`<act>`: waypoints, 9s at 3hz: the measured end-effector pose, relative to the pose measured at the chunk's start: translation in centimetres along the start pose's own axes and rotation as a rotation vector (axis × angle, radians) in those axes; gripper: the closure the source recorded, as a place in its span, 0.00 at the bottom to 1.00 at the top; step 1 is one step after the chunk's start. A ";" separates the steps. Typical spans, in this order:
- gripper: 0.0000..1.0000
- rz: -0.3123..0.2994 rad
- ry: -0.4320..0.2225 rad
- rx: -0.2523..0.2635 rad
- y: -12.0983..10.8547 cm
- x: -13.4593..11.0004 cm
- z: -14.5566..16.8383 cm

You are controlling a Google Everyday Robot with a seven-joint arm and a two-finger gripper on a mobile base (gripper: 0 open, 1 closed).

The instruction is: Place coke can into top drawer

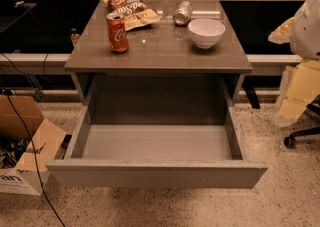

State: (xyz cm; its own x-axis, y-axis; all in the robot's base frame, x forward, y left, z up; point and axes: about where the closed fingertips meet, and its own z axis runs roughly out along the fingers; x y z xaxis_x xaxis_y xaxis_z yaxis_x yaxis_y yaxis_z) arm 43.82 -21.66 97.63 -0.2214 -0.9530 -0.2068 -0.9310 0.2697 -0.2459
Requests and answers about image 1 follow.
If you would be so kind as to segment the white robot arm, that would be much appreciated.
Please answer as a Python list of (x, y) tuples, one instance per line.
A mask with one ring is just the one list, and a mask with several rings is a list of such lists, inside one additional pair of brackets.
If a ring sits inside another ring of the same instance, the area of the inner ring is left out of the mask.
[(273, 122), (286, 127), (320, 95), (320, 0), (306, 0), (293, 17), (270, 33), (268, 41), (288, 43), (291, 52), (302, 58), (282, 74)]

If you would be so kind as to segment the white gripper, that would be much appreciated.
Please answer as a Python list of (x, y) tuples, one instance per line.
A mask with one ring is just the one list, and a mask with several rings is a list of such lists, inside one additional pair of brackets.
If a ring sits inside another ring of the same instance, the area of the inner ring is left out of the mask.
[(320, 95), (320, 0), (306, 0), (291, 17), (268, 36), (268, 41), (284, 44), (305, 59), (282, 74), (273, 122), (279, 127), (295, 123), (307, 106)]

